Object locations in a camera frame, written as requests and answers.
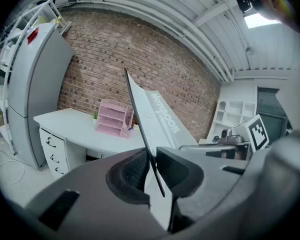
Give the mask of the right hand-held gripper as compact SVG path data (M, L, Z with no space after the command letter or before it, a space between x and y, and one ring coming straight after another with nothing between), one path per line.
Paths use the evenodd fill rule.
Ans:
M269 137L260 115L256 115L235 127L222 126L213 131L213 144L182 145L180 151L207 151L207 157L231 160L250 160L253 153L269 144Z

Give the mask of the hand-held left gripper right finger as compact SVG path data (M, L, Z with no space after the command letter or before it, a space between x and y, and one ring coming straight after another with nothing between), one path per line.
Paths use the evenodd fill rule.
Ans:
M167 230L178 232L218 207L248 163L168 147L156 149L157 170L172 193Z

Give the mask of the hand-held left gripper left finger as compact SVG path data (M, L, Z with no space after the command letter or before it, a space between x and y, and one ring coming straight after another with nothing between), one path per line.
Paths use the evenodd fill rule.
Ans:
M45 240L158 240L165 230L144 193L144 148L90 161L39 192L25 207Z

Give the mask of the grey and white notebook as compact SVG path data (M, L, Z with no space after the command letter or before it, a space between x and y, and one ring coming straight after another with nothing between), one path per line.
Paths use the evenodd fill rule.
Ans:
M158 170L157 148L179 149L198 142L179 120L158 91L145 90L124 69L130 100L147 149L150 169L145 178L145 193L150 197L150 213L163 229L169 228L173 194Z

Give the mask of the pink mesh desk organizer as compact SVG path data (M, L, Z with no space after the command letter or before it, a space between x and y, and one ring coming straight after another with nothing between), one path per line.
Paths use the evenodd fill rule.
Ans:
M98 109L95 130L114 137L130 138L134 110L112 99L102 99Z

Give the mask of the white cubby cabinet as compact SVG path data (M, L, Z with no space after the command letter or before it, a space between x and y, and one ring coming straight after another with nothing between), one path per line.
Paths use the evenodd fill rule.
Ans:
M254 102L219 99L206 139L212 142L215 136L221 136L223 130L234 128L251 119L256 115L256 109Z

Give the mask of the white desk with drawers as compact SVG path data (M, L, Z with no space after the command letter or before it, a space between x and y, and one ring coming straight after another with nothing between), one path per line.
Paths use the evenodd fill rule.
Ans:
M129 138L96 131L92 115L67 108L34 117L50 172L61 178L86 162L86 152L102 158L145 147L140 130L131 130Z

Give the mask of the brown dried potted plant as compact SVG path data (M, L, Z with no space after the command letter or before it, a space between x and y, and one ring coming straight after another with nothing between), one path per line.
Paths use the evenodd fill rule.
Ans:
M132 126L132 129L133 129L134 131L139 131L139 130L140 130L139 125L138 125L138 121L137 121L137 118L136 118L135 115L134 115L133 118L132 118L131 126Z

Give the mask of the dark glass door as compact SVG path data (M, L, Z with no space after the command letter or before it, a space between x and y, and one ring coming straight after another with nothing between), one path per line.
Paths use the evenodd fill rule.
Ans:
M257 88L256 112L260 115L269 138L269 145L286 134L288 118L279 103L276 88Z

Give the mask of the grey refrigerator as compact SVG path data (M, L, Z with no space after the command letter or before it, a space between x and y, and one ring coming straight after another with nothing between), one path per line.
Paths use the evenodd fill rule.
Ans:
M37 35L24 39L16 54L7 98L7 119L16 154L38 169L45 161L39 124L34 117L54 112L74 50L54 23L36 27Z

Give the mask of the rectangular ceiling light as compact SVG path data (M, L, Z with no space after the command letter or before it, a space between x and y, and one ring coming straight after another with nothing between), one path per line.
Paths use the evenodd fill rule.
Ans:
M269 25L276 25L276 24L281 23L278 20L266 19L263 16L261 16L259 13L245 15L243 17L243 19L249 29L263 27L263 26L269 26Z

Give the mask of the white metal shelving unit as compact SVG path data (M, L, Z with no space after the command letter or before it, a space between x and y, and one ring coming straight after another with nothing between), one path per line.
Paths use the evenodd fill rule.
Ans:
M56 0L39 0L37 3L30 3L26 9L6 23L3 33L0 34L0 111L3 118L0 133L13 155L17 152L13 145L8 122L8 81L22 42L35 27L45 22L51 22L61 34L68 30L71 24L69 21L65 21L58 11Z

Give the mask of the red sticker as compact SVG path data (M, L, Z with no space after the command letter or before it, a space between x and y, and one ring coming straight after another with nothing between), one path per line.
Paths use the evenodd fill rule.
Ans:
M27 45L29 45L38 35L39 27L36 27L27 37Z

